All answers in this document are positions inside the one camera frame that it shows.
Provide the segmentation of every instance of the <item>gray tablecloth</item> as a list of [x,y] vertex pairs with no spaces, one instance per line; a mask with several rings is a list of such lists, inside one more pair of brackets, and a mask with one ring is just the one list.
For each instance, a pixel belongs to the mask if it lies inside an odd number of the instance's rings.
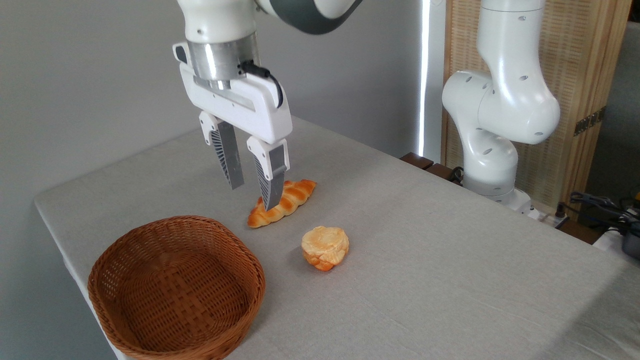
[[[36,198],[85,297],[93,263],[119,236],[193,214],[225,224],[266,274],[260,313],[230,359],[640,358],[638,268],[299,119],[287,178],[317,188],[292,216],[250,229],[259,187],[238,138],[247,183],[235,191],[197,131]],[[351,242],[328,273],[302,257],[318,225]]]

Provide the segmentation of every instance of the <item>basket rim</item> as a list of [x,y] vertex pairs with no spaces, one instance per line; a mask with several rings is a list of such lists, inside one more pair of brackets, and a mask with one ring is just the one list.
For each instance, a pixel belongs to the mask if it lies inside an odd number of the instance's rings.
[[[207,341],[201,342],[196,345],[191,345],[190,347],[185,347],[180,350],[172,350],[172,351],[166,351],[166,352],[147,350],[141,347],[133,346],[128,341],[123,341],[121,336],[117,336],[117,334],[119,334],[119,331],[117,331],[116,327],[114,326],[114,323],[111,320],[111,316],[109,315],[109,313],[106,310],[104,310],[104,304],[106,303],[106,301],[103,299],[103,296],[100,294],[100,292],[97,291],[97,282],[102,277],[101,270],[104,268],[105,265],[108,264],[108,260],[111,258],[111,256],[116,254],[116,251],[114,250],[124,246],[126,244],[126,241],[125,241],[126,238],[128,238],[131,235],[135,235],[136,233],[141,232],[145,229],[148,229],[149,227],[154,227],[160,223],[172,222],[176,220],[205,222],[210,225],[214,225],[216,227],[222,228],[229,235],[229,240],[232,240],[242,250],[242,253],[244,254],[244,256],[249,258],[249,260],[253,264],[253,267],[256,270],[257,280],[260,283],[260,286],[258,286],[256,296],[251,299],[251,301],[249,302],[249,306],[247,307],[247,310],[242,315],[242,317],[240,317],[240,319],[238,319],[238,321],[233,326],[229,327],[227,330],[225,330],[221,334],[215,337],[212,337]],[[187,352],[192,352],[202,348],[206,348],[211,343],[214,343],[216,341],[219,341],[220,339],[223,339],[226,334],[236,334],[239,332],[238,330],[241,330],[245,327],[248,328],[253,322],[253,319],[256,317],[258,309],[262,305],[262,299],[264,298],[264,293],[266,290],[266,280],[264,277],[264,271],[262,269],[262,265],[260,264],[258,259],[255,257],[255,255],[249,250],[249,248],[246,247],[246,245],[233,232],[231,232],[229,229],[227,229],[227,227],[225,227],[222,223],[220,223],[215,219],[202,217],[199,215],[177,215],[173,217],[155,220],[127,231],[124,235],[122,235],[116,241],[114,241],[103,252],[103,254],[107,252],[110,252],[110,256],[103,257],[102,255],[100,255],[98,260],[96,260],[96,262],[94,263],[92,270],[89,274],[87,288],[88,288],[89,298],[97,314],[102,330],[106,334],[109,341],[116,348],[118,348],[122,352],[127,353],[127,355],[170,357],[170,356],[176,356],[180,354],[185,354]],[[244,334],[241,336],[241,339],[244,338],[245,336],[246,336],[246,332],[244,332]]]

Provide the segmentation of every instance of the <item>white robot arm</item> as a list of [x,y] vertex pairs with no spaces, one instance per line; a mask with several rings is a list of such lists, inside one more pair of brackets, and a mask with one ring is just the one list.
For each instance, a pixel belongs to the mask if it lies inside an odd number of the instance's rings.
[[446,82],[442,102],[458,128],[465,188],[521,213],[531,199],[515,189],[518,154],[511,141],[546,140],[560,107],[540,69],[545,0],[482,0],[477,48],[491,74],[465,70]]
[[251,135],[262,198],[267,210],[282,196],[289,169],[285,137],[291,133],[287,96],[269,70],[260,67],[255,14],[263,10],[310,34],[340,26],[362,0],[178,0],[187,42],[175,44],[191,102],[202,110],[200,125],[214,146],[232,188],[244,184],[234,127]]

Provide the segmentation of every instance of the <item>brown basket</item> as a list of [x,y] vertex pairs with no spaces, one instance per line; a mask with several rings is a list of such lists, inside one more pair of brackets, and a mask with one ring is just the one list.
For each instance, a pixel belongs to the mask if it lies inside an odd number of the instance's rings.
[[96,261],[89,298],[114,346],[136,359],[222,359],[264,296],[258,259],[219,222],[196,216],[129,231]]

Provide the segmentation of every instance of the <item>white wall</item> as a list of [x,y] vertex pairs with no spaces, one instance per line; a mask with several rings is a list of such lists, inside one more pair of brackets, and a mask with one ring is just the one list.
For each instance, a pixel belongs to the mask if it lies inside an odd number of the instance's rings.
[[[263,64],[294,115],[403,155],[417,143],[420,9],[365,0],[322,37],[262,16]],[[33,197],[197,128],[171,54],[182,39],[175,0],[0,3],[0,359],[113,358]]]
[[427,69],[424,93],[424,130],[420,135],[424,137],[423,155],[437,163],[440,162],[442,139],[446,15],[446,0],[429,1],[428,36],[426,36],[426,40],[423,40],[428,44],[426,51],[423,50]]

